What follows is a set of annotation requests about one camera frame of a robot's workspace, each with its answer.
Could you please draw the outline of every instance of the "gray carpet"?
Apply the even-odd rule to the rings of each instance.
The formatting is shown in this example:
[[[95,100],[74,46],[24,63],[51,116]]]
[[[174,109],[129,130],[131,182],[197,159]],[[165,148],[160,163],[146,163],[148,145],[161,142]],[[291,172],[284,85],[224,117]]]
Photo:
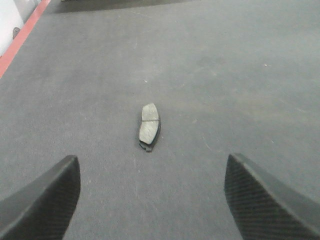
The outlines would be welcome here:
[[[0,79],[0,199],[69,154],[65,240],[241,240],[240,152],[320,202],[320,2],[52,0]],[[141,109],[161,133],[139,146]]]

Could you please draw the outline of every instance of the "black carbon fiber panel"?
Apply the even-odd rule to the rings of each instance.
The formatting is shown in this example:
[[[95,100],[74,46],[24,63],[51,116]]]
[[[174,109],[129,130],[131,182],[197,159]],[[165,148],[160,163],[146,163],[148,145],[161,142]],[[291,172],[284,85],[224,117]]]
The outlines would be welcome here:
[[[61,240],[80,194],[76,156],[67,156],[0,202],[1,240]]]
[[[224,191],[244,240],[320,239],[320,205],[241,154],[229,156]]]

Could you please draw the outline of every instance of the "red stripe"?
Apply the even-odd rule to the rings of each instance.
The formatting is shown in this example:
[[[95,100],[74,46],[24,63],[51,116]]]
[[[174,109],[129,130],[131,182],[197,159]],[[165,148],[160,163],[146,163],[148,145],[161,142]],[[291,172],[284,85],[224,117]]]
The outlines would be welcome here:
[[[32,31],[42,13],[47,8],[51,0],[42,0],[35,8],[29,19],[26,21],[18,35],[14,38],[9,48],[5,51],[2,57],[0,57],[0,78],[8,69],[15,55],[19,51],[22,44],[24,44],[29,33]]]

